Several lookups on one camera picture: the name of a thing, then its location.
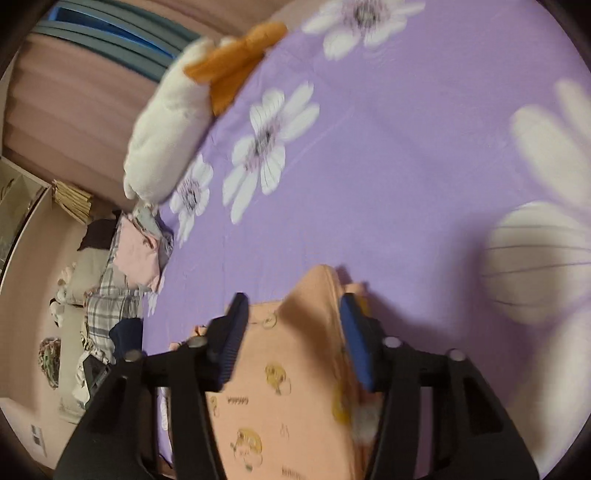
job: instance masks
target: pink curtain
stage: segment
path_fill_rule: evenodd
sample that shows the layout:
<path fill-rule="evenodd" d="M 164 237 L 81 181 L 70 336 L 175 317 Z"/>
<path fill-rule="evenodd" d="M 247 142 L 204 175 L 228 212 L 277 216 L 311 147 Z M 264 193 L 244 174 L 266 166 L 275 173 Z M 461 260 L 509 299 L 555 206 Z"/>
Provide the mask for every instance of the pink curtain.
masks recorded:
<path fill-rule="evenodd" d="M 240 36 L 291 0 L 123 0 L 217 40 Z"/>
<path fill-rule="evenodd" d="M 130 207 L 123 162 L 156 84 L 72 43 L 31 34 L 8 91 L 4 155 L 45 179 L 71 181 Z"/>

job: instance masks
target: orange fabric with cartoon print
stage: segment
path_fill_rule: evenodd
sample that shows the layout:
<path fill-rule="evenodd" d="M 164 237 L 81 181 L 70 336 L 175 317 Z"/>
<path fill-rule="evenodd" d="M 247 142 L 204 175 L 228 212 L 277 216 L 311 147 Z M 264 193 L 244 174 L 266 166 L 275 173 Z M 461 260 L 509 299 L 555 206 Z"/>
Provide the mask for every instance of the orange fabric with cartoon print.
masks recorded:
<path fill-rule="evenodd" d="M 364 452 L 350 428 L 360 389 L 339 320 L 344 291 L 335 271 L 319 266 L 282 302 L 251 306 L 232 380 L 208 394 L 230 480 L 361 478 Z"/>

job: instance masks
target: blue window frame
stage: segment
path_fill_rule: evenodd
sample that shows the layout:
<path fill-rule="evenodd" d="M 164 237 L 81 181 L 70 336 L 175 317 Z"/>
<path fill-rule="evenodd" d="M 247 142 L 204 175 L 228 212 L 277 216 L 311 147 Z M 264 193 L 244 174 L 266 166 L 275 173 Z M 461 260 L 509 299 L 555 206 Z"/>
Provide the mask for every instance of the blue window frame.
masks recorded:
<path fill-rule="evenodd" d="M 62 0 L 34 28 L 71 41 L 159 82 L 199 35 L 166 18 L 116 0 Z"/>

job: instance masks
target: stuffed duck toy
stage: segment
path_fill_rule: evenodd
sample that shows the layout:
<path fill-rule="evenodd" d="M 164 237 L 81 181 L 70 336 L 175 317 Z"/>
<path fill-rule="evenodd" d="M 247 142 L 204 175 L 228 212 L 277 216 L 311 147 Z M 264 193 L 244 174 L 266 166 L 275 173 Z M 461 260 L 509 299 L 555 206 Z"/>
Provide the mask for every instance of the stuffed duck toy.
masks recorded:
<path fill-rule="evenodd" d="M 219 48 L 201 39 L 183 51 L 135 123 L 124 164 L 127 198 L 154 205 L 171 194 L 214 117 L 286 33 L 285 24 L 268 22 L 242 38 L 225 38 Z"/>
<path fill-rule="evenodd" d="M 207 38 L 191 43 L 164 74 L 135 122 L 124 163 L 125 196 L 160 203 L 174 190 L 212 122 L 209 85 L 183 69 L 215 48 Z"/>

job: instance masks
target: white flower print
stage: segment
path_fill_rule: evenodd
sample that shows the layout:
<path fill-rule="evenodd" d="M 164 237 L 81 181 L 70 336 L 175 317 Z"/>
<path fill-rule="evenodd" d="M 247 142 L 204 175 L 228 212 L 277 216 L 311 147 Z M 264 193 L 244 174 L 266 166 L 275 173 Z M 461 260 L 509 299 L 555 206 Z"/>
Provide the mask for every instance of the white flower print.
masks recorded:
<path fill-rule="evenodd" d="M 537 325 L 591 299 L 591 97 L 572 80 L 556 93 L 563 116 L 527 105 L 512 133 L 533 176 L 557 203 L 531 202 L 493 233 L 483 277 L 492 300 L 512 319 Z"/>
<path fill-rule="evenodd" d="M 207 188 L 213 178 L 213 168 L 203 161 L 199 154 L 189 165 L 183 179 L 179 182 L 176 191 L 170 201 L 170 209 L 178 214 L 178 245 L 180 247 L 187 241 L 195 217 L 203 214 L 209 203 L 209 189 Z"/>
<path fill-rule="evenodd" d="M 555 90 L 562 118 L 527 105 L 511 125 L 518 151 L 555 201 L 506 216 L 489 240 L 483 272 L 509 318 L 546 325 L 540 335 L 528 331 L 540 343 L 507 405 L 540 476 L 579 434 L 591 402 L 591 363 L 581 361 L 591 352 L 591 97 L 568 79 Z"/>
<path fill-rule="evenodd" d="M 162 289 L 164 287 L 165 272 L 166 272 L 166 270 L 164 270 L 164 272 L 162 272 L 162 275 L 160 276 L 160 282 L 158 283 L 158 291 L 148 292 L 148 316 L 152 316 L 154 314 L 154 312 L 156 311 L 156 304 L 158 303 L 158 296 L 160 295 L 160 292 L 162 292 Z"/>
<path fill-rule="evenodd" d="M 261 177 L 264 195 L 274 192 L 285 168 L 285 144 L 306 132 L 318 118 L 320 106 L 309 103 L 314 86 L 302 83 L 285 102 L 282 91 L 267 90 L 261 104 L 251 106 L 254 135 L 242 137 L 232 151 L 234 169 L 223 182 L 222 202 L 232 200 L 230 219 L 236 224 L 250 204 Z"/>
<path fill-rule="evenodd" d="M 302 30 L 316 35 L 330 29 L 324 38 L 324 55 L 329 60 L 340 60 L 361 41 L 366 48 L 379 47 L 406 28 L 407 17 L 424 9 L 422 1 L 335 0 L 324 4 Z"/>

